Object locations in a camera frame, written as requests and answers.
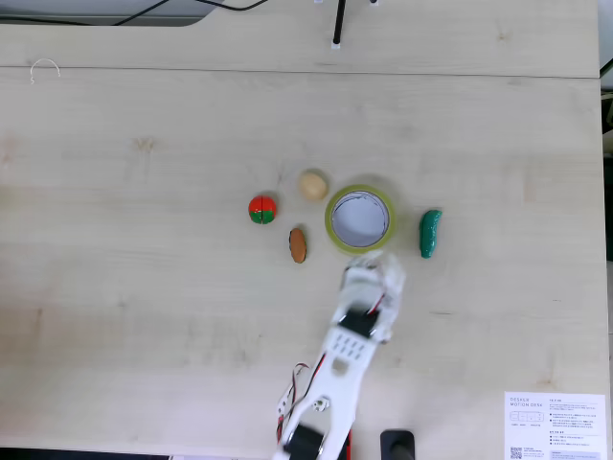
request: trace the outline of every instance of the cable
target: cable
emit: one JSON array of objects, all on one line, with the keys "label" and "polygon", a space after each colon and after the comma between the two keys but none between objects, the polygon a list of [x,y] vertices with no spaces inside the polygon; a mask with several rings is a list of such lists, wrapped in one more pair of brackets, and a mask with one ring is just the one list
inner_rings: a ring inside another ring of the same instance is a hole
[{"label": "cable", "polygon": [[259,2],[249,5],[248,7],[242,7],[242,8],[230,7],[229,5],[224,5],[223,3],[211,2],[210,0],[195,0],[195,1],[200,2],[200,3],[206,3],[207,5],[213,5],[214,7],[220,7],[220,8],[223,8],[224,10],[230,10],[231,12],[246,12],[255,7],[258,7],[262,3],[266,3],[268,0],[260,0]]},{"label": "cable", "polygon": [[152,7],[146,8],[142,11],[137,12],[136,14],[132,14],[130,17],[127,17],[126,19],[119,21],[116,24],[113,24],[113,26],[121,26],[123,24],[125,24],[128,21],[131,21],[132,19],[136,19],[137,17],[142,16],[143,14],[146,14],[148,12],[150,12],[151,10],[155,10],[158,7],[161,7],[162,5],[164,5],[165,3],[168,3],[170,0],[162,0],[161,2],[157,2],[155,5],[153,5]]},{"label": "cable", "polygon": [[0,21],[39,22],[41,24],[63,24],[65,26],[91,26],[92,25],[92,24],[85,24],[84,22],[61,21],[61,20],[55,20],[55,19],[38,19],[35,17],[23,17],[23,16],[2,16],[2,15],[0,15]]},{"label": "cable", "polygon": [[326,357],[326,354],[322,355],[322,358],[319,360],[319,362],[317,363],[317,366],[315,366],[315,370],[313,371],[313,376],[310,378],[310,382],[308,383],[308,387],[306,388],[306,392],[305,395],[303,396],[303,399],[305,398],[305,396],[308,393],[308,390],[310,390],[310,385],[313,383],[313,381],[315,380],[315,376],[317,375],[317,373],[319,372],[319,368],[322,367],[322,362],[324,362],[324,358]]},{"label": "cable", "polygon": [[366,312],[367,316],[375,313],[376,309],[378,309],[379,305],[381,305],[381,301],[383,300],[384,297],[385,297],[385,292],[381,294],[381,297],[379,298],[379,300],[376,301],[375,306]]},{"label": "cable", "polygon": [[[319,364],[317,364],[317,369],[315,369],[315,374],[317,374],[317,371],[319,371],[319,366],[321,366],[322,361],[324,360],[324,356],[322,356],[322,358],[319,361]],[[303,362],[299,362],[298,364],[296,364],[294,366],[294,368],[291,371],[291,387],[289,388],[289,393],[291,393],[291,408],[289,409],[289,413],[287,414],[287,419],[289,420],[291,418],[291,414],[294,411],[294,407],[297,404],[296,403],[296,390],[297,390],[297,386],[296,386],[296,368],[300,367],[301,370],[302,368],[307,368],[310,369],[310,367],[308,367],[307,364],[304,364]],[[310,383],[308,384],[308,386],[310,387],[310,385],[313,382],[313,379],[315,379],[315,374],[313,374],[313,376],[310,378]],[[281,435],[283,434],[283,429],[284,429],[284,420],[285,417],[283,415],[281,415],[279,417],[279,419],[277,420],[277,444],[279,444],[279,442],[281,441]]]},{"label": "cable", "polygon": [[[121,21],[115,24],[112,24],[112,25],[113,26],[123,26],[126,22],[136,19],[137,17],[140,17],[143,14],[147,14],[151,10],[155,10],[156,8],[161,7],[165,3],[168,3],[169,1],[170,0],[161,0],[160,2],[157,2],[155,5],[145,8],[142,11],[136,12],[132,14],[130,17],[127,17],[126,19],[122,19]],[[258,7],[262,3],[266,3],[268,0],[260,0],[259,2],[256,2],[252,5],[248,5],[246,7],[231,7],[229,5],[224,5],[223,3],[211,2],[209,0],[194,0],[194,1],[199,2],[199,3],[206,3],[207,5],[213,5],[214,7],[223,8],[224,10],[230,10],[231,12],[247,12],[249,10],[254,9],[255,7]],[[95,27],[94,24],[86,24],[84,22],[62,21],[62,20],[55,20],[55,19],[38,19],[34,17],[24,17],[24,16],[0,15],[0,21],[23,21],[23,22],[38,22],[41,24],[62,24],[65,26],[92,26],[92,27]]]}]

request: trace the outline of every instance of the black stand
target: black stand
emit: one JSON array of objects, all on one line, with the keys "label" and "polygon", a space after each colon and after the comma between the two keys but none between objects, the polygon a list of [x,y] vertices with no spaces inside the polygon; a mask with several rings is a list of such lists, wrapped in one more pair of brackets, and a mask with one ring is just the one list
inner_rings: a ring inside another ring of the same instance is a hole
[{"label": "black stand", "polygon": [[381,433],[381,460],[415,460],[415,438],[411,431],[389,429]]},{"label": "black stand", "polygon": [[347,0],[338,0],[338,10],[336,11],[336,25],[334,26],[334,38],[332,45],[339,47],[341,44],[341,32],[343,31],[343,16],[345,16],[345,3]]}]

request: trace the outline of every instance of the paper sheet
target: paper sheet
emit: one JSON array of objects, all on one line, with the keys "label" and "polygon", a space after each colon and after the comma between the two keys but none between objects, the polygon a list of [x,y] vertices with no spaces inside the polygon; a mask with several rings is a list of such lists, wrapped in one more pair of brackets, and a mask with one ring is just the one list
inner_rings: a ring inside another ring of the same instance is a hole
[{"label": "paper sheet", "polygon": [[606,460],[604,395],[505,393],[505,460]]}]

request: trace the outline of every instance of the qr code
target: qr code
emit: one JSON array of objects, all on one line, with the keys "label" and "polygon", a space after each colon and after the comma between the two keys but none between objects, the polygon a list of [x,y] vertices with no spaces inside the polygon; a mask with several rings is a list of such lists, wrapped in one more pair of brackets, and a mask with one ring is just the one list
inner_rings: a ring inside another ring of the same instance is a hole
[{"label": "qr code", "polygon": [[521,448],[511,448],[511,460],[521,460]]}]

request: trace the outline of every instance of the black cable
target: black cable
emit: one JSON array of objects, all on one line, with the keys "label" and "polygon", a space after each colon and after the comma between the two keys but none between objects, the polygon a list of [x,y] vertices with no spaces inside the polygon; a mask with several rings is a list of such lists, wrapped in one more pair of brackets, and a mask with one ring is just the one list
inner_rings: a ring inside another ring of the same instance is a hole
[{"label": "black cable", "polygon": [[63,24],[65,26],[91,26],[91,24],[85,24],[84,22],[75,21],[61,21],[55,19],[37,19],[35,17],[23,17],[23,16],[1,16],[0,21],[24,21],[24,22],[40,22],[41,24]]},{"label": "black cable", "polygon": [[146,14],[148,12],[150,12],[151,10],[155,10],[157,7],[161,7],[162,5],[164,5],[165,3],[168,3],[170,0],[162,0],[161,2],[157,2],[155,5],[153,5],[152,7],[149,7],[145,10],[139,11],[136,14],[132,14],[130,17],[127,17],[124,20],[119,21],[117,24],[113,24],[114,26],[121,26],[124,25],[126,22],[131,21],[132,19],[136,19],[139,16],[142,16],[143,14]]},{"label": "black cable", "polygon": [[210,0],[195,0],[196,2],[206,3],[207,5],[213,5],[214,7],[220,7],[224,10],[230,10],[231,12],[246,12],[247,10],[251,10],[252,8],[258,7],[262,3],[266,3],[268,0],[260,0],[252,5],[247,7],[230,7],[228,5],[224,5],[223,3],[211,2]]},{"label": "black cable", "polygon": [[[142,11],[139,11],[135,14],[132,14],[130,17],[126,19],[122,19],[113,26],[123,26],[126,22],[129,22],[137,17],[142,16],[143,14],[147,14],[151,10],[155,10],[158,7],[161,7],[165,3],[168,3],[170,0],[161,0],[157,2],[155,5],[150,6]],[[214,7],[223,8],[224,10],[230,10],[231,12],[247,12],[249,10],[258,7],[262,3],[266,3],[268,0],[260,0],[252,5],[248,5],[246,7],[231,7],[229,5],[224,5],[223,3],[211,2],[210,0],[194,0],[200,3],[206,3],[207,5],[213,5]],[[33,17],[23,17],[23,16],[3,16],[0,15],[0,21],[24,21],[24,22],[39,22],[41,24],[63,24],[65,26],[94,26],[94,24],[85,24],[84,22],[76,22],[76,21],[62,21],[62,20],[54,20],[54,19],[37,19]]]},{"label": "black cable", "polygon": [[336,10],[336,24],[334,25],[334,37],[332,43],[335,45],[341,44],[341,31],[343,30],[343,16],[345,15],[346,0],[338,0],[338,9]]},{"label": "black cable", "polygon": [[322,355],[322,358],[319,360],[319,362],[317,363],[317,366],[315,367],[315,370],[313,371],[313,375],[310,378],[310,382],[308,383],[308,387],[306,388],[306,392],[305,395],[303,396],[303,399],[307,396],[308,390],[310,390],[310,385],[313,383],[313,381],[315,380],[315,376],[317,375],[317,373],[319,372],[319,368],[322,367],[322,362],[324,362],[324,358],[326,357],[326,354]]}]

